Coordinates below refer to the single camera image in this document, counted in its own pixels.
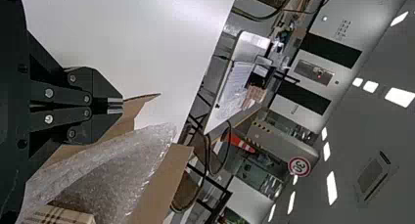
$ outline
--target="box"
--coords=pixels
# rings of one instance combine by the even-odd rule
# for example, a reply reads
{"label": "box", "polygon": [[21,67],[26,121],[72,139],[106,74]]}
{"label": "box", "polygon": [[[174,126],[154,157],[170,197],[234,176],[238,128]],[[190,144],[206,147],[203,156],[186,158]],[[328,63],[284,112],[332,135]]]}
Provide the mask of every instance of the box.
{"label": "box", "polygon": [[[141,96],[124,102],[124,115],[110,128],[99,143],[134,130],[134,119],[144,105],[158,95]],[[69,158],[90,146],[61,146],[43,166],[50,166]],[[171,145],[159,169],[153,175],[128,224],[162,224],[171,201],[180,184],[187,161],[193,148]]]}
{"label": "box", "polygon": [[87,213],[67,210],[46,205],[37,210],[31,217],[24,220],[25,224],[54,223],[54,224],[96,224],[94,216]]}

